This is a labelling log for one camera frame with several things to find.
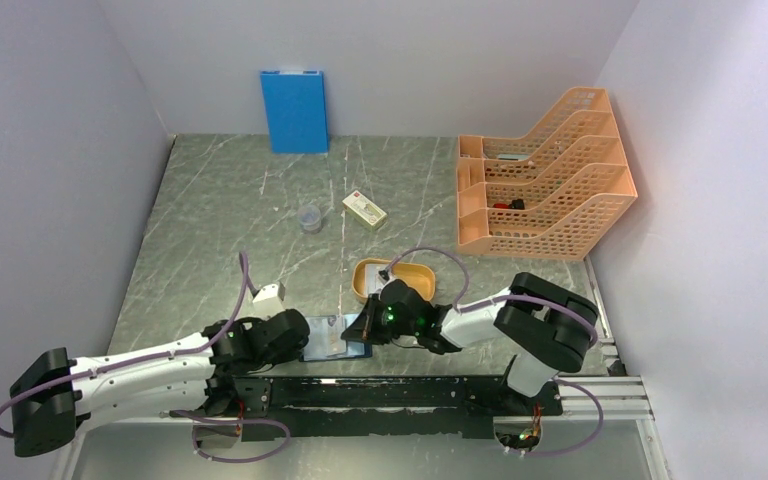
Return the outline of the orange oval tray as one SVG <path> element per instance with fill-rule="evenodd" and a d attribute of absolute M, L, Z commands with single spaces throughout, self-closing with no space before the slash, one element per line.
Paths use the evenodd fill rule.
<path fill-rule="evenodd" d="M 368 263 L 386 263 L 386 259 L 366 258 L 359 261 L 352 276 L 352 290 L 360 302 L 365 302 L 367 295 L 364 293 L 364 266 Z M 433 299 L 436 292 L 435 273 L 426 265 L 400 262 L 391 271 L 393 278 L 403 280 L 409 287 L 416 290 L 426 301 Z"/>

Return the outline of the blue leather card holder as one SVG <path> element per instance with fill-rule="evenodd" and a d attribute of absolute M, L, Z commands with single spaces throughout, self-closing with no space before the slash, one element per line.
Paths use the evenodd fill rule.
<path fill-rule="evenodd" d="M 343 332 L 357 317 L 357 313 L 307 317 L 310 333 L 300 360 L 327 362 L 370 358 L 373 354 L 371 346 L 342 339 Z"/>

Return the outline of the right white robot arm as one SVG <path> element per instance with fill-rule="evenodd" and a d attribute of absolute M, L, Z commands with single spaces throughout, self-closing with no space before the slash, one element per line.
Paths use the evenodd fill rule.
<path fill-rule="evenodd" d="M 503 376 L 499 398 L 508 412 L 522 414 L 557 374 L 581 370 L 598 341 L 598 317 L 587 298 L 530 273 L 519 273 L 509 287 L 460 306 L 432 304 L 404 281 L 392 280 L 368 297 L 341 337 L 368 345 L 411 337 L 438 355 L 506 337 L 519 351 Z"/>

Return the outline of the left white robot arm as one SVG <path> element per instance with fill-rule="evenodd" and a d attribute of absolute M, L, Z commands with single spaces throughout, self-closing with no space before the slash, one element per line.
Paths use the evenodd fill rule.
<path fill-rule="evenodd" d="M 288 309 L 125 354 L 72 358 L 64 348 L 48 350 L 9 389 L 14 454 L 43 455 L 79 433 L 161 412 L 253 412 L 265 392 L 240 390 L 238 379 L 299 359 L 309 335 L 305 317 Z"/>

